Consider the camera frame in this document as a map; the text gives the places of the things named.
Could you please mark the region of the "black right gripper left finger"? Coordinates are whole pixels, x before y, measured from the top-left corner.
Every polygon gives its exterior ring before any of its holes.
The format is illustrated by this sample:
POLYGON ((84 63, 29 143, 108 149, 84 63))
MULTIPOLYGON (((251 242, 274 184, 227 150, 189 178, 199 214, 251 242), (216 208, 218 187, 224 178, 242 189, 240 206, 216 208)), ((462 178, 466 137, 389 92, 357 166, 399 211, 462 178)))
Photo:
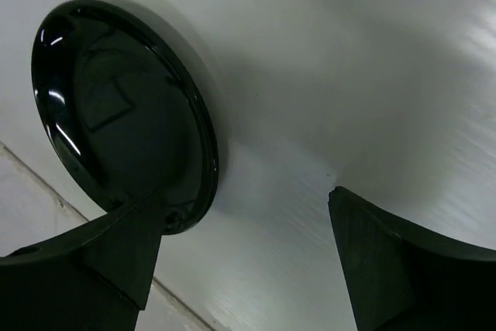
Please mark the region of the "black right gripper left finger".
POLYGON ((156 196, 1 258, 3 330, 133 330, 162 237, 156 196))

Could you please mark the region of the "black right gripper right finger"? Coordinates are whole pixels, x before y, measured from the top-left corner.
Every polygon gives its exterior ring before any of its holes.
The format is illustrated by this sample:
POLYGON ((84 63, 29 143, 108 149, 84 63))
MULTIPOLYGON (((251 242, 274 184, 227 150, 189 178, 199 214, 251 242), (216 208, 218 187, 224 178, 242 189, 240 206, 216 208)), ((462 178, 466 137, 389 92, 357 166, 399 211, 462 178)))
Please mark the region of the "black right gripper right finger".
POLYGON ((493 330, 495 252, 337 187, 329 214, 359 330, 493 330))

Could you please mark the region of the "black plate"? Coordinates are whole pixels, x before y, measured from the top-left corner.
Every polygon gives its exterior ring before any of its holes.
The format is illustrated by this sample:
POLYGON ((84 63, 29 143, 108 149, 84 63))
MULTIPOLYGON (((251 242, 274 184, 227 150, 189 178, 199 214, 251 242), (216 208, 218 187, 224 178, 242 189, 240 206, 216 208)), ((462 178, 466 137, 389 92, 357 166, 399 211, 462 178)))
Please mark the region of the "black plate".
POLYGON ((156 195, 163 232, 198 224, 219 183, 207 106, 176 53, 131 12, 72 0, 41 22, 33 93, 61 163, 106 212, 156 195))

